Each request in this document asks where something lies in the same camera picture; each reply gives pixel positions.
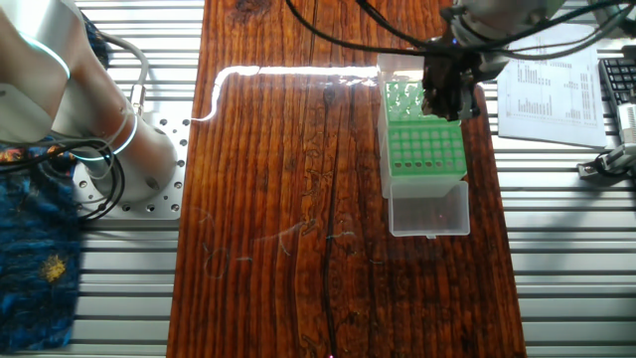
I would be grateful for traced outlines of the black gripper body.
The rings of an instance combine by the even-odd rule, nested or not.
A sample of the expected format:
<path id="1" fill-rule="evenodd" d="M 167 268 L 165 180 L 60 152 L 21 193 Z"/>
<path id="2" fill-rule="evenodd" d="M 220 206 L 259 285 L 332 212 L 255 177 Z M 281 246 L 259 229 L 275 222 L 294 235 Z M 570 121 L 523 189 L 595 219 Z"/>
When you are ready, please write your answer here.
<path id="1" fill-rule="evenodd" d="M 474 91 L 474 79 L 464 81 L 463 73 L 470 70 L 476 74 L 481 65 L 478 54 L 459 56 L 426 55 L 423 62 L 422 87 L 425 94 L 442 94 L 444 91 L 467 89 Z"/>

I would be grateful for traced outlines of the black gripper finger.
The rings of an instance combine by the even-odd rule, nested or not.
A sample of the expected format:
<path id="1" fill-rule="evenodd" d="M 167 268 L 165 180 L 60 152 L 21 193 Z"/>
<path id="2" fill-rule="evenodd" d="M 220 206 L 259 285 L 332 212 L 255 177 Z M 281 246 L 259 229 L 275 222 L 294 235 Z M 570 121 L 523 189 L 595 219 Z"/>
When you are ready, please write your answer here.
<path id="1" fill-rule="evenodd" d="M 422 102 L 422 112 L 449 119 L 452 108 L 452 97 L 447 91 L 426 91 Z"/>
<path id="2" fill-rule="evenodd" d="M 478 117 L 481 114 L 473 85 L 453 89 L 447 114 L 448 121 L 461 121 Z"/>

